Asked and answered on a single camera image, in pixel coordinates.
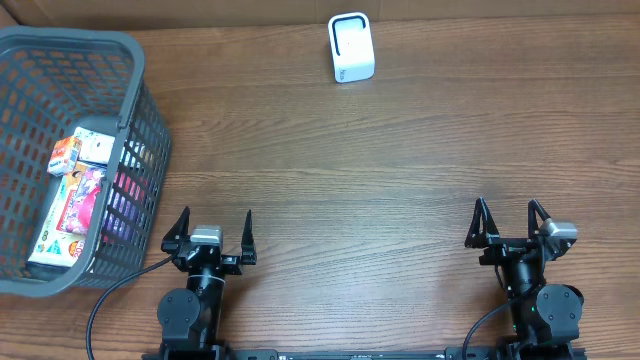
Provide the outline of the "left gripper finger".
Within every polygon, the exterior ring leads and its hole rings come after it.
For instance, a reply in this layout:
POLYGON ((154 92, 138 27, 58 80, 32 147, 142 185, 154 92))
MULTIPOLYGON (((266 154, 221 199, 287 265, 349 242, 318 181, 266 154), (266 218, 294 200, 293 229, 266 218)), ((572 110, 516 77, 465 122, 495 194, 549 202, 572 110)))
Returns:
POLYGON ((253 236, 252 211, 248 210, 245 218, 244 229, 241 240, 241 251, 243 256, 255 255, 255 240, 253 236))
POLYGON ((185 206, 178 220, 163 237, 163 243, 179 242, 189 231, 190 208, 185 206))

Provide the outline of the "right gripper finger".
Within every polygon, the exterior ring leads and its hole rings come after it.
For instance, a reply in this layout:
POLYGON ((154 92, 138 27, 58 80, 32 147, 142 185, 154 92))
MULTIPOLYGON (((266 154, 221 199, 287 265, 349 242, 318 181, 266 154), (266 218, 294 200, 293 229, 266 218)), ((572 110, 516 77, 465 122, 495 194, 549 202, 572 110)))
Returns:
POLYGON ((542 222, 550 218, 548 212, 542 207, 537 199, 528 202, 528 237, 533 238, 539 231, 538 220, 542 222))
POLYGON ((474 205, 474 213, 465 239, 466 247, 490 247, 500 239, 498 228, 493 220, 484 197, 479 197, 474 205))

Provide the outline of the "red purple pad pack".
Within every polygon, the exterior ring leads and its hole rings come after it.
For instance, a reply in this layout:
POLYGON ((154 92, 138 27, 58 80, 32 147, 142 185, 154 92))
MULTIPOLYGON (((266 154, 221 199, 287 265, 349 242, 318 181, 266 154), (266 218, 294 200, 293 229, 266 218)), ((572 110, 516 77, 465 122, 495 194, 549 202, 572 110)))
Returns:
POLYGON ((100 183, 106 175, 106 168, 78 162, 70 173, 72 185, 56 229, 62 232, 86 235, 89 230, 93 209, 100 183))

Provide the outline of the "orange Kleenex tissue pack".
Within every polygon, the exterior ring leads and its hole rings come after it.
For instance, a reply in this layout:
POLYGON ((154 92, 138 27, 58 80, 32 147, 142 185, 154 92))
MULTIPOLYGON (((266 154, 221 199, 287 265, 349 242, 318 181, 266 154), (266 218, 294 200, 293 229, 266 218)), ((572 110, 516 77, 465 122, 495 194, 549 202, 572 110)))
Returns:
POLYGON ((57 141, 51 153, 47 172, 53 176, 62 176, 71 172, 81 151, 82 141, 70 136, 57 141))

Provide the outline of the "white cream tube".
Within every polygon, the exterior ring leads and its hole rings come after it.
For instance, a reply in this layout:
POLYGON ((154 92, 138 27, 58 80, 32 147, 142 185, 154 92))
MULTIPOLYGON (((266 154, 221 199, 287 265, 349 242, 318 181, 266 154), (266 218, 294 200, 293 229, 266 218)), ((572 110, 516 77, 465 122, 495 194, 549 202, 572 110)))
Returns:
POLYGON ((111 157, 115 138, 110 135, 77 127, 74 137, 81 141, 78 159, 82 162, 107 165, 111 157))

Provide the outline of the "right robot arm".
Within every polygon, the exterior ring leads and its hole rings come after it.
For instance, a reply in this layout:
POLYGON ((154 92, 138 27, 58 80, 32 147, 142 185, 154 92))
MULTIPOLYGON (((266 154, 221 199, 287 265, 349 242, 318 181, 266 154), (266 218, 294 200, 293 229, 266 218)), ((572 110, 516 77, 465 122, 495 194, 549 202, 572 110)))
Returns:
POLYGON ((463 341, 461 359, 587 359, 584 349, 572 346, 580 336, 584 295, 574 286, 550 284, 545 278, 546 265, 573 247, 578 229, 572 222, 553 219, 535 199, 528 202, 527 225, 525 237, 503 237, 485 199, 475 202, 465 246, 483 251, 479 264, 494 269, 507 300, 474 323, 463 341), (476 331, 506 310, 515 334, 486 350, 473 350, 476 331))

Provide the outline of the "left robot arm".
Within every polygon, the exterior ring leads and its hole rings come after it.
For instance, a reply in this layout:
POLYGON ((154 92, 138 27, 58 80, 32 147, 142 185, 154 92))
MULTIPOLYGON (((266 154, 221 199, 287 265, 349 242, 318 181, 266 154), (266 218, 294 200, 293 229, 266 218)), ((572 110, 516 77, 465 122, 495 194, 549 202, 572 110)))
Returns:
POLYGON ((246 214, 241 253, 223 252, 223 230, 218 225, 189 228, 190 210, 184 209, 164 236, 161 250, 187 274, 186 285, 166 293, 157 317, 162 327, 161 359, 233 359, 226 341, 218 338, 226 278, 239 276, 257 263, 252 213, 246 214))

